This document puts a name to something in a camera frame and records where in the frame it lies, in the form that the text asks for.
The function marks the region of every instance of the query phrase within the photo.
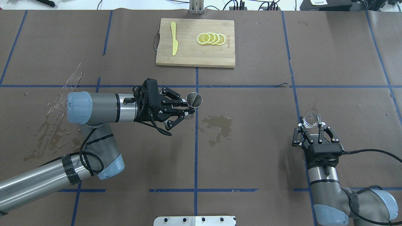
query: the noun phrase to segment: light blue joint cap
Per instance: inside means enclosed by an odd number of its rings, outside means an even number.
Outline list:
[[[346,213],[333,207],[315,204],[317,221],[323,226],[346,226],[349,224],[349,217]]]
[[[398,216],[398,204],[394,197],[384,190],[370,189],[378,195],[378,197],[384,202],[388,209],[390,218],[388,220],[394,220]]]
[[[67,95],[67,120],[85,124],[92,114],[92,97],[88,92],[71,92]]]
[[[121,154],[102,172],[98,174],[99,179],[105,180],[121,173],[124,169],[123,157]]]

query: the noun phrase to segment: brown table surface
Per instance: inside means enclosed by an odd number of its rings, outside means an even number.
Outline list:
[[[236,67],[156,66],[161,18],[234,20]],[[0,10],[0,180],[77,151],[77,125],[55,108],[68,92],[130,93],[154,78],[203,97],[172,137],[112,124],[122,173],[53,193],[0,224],[151,226],[157,216],[231,215],[237,225],[316,225],[293,129],[315,110],[346,150],[402,156],[401,20],[393,12]],[[341,186],[380,185],[401,206],[401,167],[365,152],[342,156],[337,170]]]

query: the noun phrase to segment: white metal plate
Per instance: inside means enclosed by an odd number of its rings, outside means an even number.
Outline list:
[[[236,226],[235,216],[157,217],[154,226]]]

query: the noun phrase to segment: clear glass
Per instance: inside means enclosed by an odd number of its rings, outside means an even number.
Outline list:
[[[321,116],[315,111],[310,111],[303,117],[303,122],[306,128],[313,128],[321,123]]]

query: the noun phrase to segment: knife handle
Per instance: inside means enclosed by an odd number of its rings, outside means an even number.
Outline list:
[[[172,29],[172,39],[176,40],[176,22],[171,22],[170,28]]]

